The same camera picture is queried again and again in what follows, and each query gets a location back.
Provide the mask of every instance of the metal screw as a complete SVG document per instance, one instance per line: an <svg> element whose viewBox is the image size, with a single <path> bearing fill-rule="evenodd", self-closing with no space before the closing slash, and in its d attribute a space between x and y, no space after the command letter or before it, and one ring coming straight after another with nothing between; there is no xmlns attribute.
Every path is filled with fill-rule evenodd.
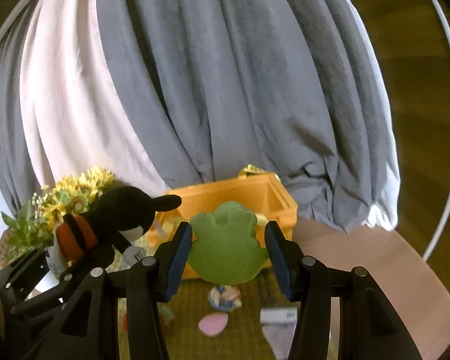
<svg viewBox="0 0 450 360"><path fill-rule="evenodd" d="M92 275L94 278L98 278L99 276L102 275L103 272L104 270L102 268L96 267L91 270L90 275Z"/></svg>
<svg viewBox="0 0 450 360"><path fill-rule="evenodd" d="M302 264L304 264L305 266L312 266L316 262L317 262L317 260L315 260L312 256L305 256L302 259Z"/></svg>
<svg viewBox="0 0 450 360"><path fill-rule="evenodd" d="M355 274L358 276L367 276L368 271L363 266L355 268Z"/></svg>
<svg viewBox="0 0 450 360"><path fill-rule="evenodd" d="M142 264L143 264L144 266L152 266L152 265L154 265L156 262L157 262L157 261L156 261L156 259L154 259L154 257L145 257L145 258L142 260Z"/></svg>

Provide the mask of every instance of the orange plastic bin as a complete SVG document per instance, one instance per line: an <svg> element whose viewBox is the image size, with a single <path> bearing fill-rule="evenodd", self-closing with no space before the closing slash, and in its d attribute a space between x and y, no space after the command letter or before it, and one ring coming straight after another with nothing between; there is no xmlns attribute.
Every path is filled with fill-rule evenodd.
<svg viewBox="0 0 450 360"><path fill-rule="evenodd" d="M163 226L168 218L182 217L186 221L199 212L213 212L220 204L234 200L255 214L263 214L269 221L277 221L286 239L292 239L292 228L296 224L297 205L292 196L273 173L252 175L246 178L234 178L212 183L167 191L167 194L179 195L181 206L173 211L159 212L156 219ZM263 227L257 225L256 237L265 247ZM156 230L152 227L150 236ZM198 275L187 264L183 279L197 278Z"/></svg>

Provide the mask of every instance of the pink easter egg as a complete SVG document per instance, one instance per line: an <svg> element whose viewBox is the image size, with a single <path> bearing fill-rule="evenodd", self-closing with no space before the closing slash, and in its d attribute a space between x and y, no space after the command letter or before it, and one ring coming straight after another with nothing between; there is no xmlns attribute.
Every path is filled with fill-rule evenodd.
<svg viewBox="0 0 450 360"><path fill-rule="evenodd" d="M215 337L223 332L228 322L228 314L224 312L214 312L208 314L198 322L200 332L208 337Z"/></svg>

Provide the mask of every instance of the green leaf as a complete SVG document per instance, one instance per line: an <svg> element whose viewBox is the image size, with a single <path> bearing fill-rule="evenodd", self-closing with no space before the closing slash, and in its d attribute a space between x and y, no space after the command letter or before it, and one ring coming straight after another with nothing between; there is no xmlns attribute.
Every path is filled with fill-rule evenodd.
<svg viewBox="0 0 450 360"><path fill-rule="evenodd" d="M30 245L34 246L34 247L38 247L41 246L39 239L38 239L38 234L36 232L35 229L30 229L28 232L28 242Z"/></svg>
<svg viewBox="0 0 450 360"><path fill-rule="evenodd" d="M13 259L15 259L15 257L18 257L17 255L18 255L17 247L9 247L5 254L7 262L8 263L11 262Z"/></svg>
<svg viewBox="0 0 450 360"><path fill-rule="evenodd" d="M68 205L71 202L70 193L66 190L60 191L60 202L64 205Z"/></svg>
<svg viewBox="0 0 450 360"><path fill-rule="evenodd" d="M20 244L20 240L18 239L18 237L13 234L9 239L8 239L8 246L12 247L12 246L18 246Z"/></svg>
<svg viewBox="0 0 450 360"><path fill-rule="evenodd" d="M4 212L0 211L1 215L2 215L2 220L3 223L5 223L5 225L7 225L9 228L14 228L16 226L17 221L13 218L10 218L7 214L5 214Z"/></svg>
<svg viewBox="0 0 450 360"><path fill-rule="evenodd" d="M25 245L30 245L30 231L28 230L28 226L25 226L23 229L23 232L25 234Z"/></svg>
<svg viewBox="0 0 450 360"><path fill-rule="evenodd" d="M15 228L13 229L13 234L17 236L22 245L27 244L27 235L25 234L26 225L27 223L25 222L25 220L21 218L19 220L18 226L15 226Z"/></svg>
<svg viewBox="0 0 450 360"><path fill-rule="evenodd" d="M20 208L19 218L24 218L25 221L29 221L34 216L34 207L32 205L32 201L27 201L22 207Z"/></svg>

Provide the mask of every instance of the stuffed mouse toy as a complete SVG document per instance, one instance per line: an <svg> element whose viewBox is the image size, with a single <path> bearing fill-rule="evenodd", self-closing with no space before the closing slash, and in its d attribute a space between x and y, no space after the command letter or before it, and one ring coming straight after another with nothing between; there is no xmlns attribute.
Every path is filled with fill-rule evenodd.
<svg viewBox="0 0 450 360"><path fill-rule="evenodd" d="M132 266L146 251L131 244L144 235L158 212L180 206L177 195L151 198L137 187L121 186L100 196L90 210L80 215L65 214L54 230L54 246L48 249L47 262L56 277L99 243L113 245Z"/></svg>

